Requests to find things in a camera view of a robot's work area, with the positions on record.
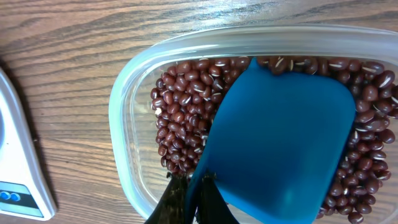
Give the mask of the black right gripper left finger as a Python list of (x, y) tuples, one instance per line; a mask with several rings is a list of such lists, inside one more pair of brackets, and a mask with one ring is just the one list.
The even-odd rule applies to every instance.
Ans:
[(185, 196), (188, 189), (187, 177), (168, 173), (170, 182), (155, 210), (145, 224), (184, 224)]

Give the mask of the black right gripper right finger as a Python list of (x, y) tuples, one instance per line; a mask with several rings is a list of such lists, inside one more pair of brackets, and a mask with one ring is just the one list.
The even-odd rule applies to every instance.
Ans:
[(197, 218), (199, 224), (239, 224), (218, 190), (214, 177), (202, 178)]

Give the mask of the blue plastic measuring scoop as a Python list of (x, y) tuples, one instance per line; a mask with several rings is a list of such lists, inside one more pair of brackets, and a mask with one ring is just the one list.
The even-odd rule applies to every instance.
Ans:
[(354, 122), (355, 103), (340, 82), (286, 72), (253, 60), (220, 104), (185, 199), (191, 221), (202, 178), (263, 223), (311, 223), (333, 181)]

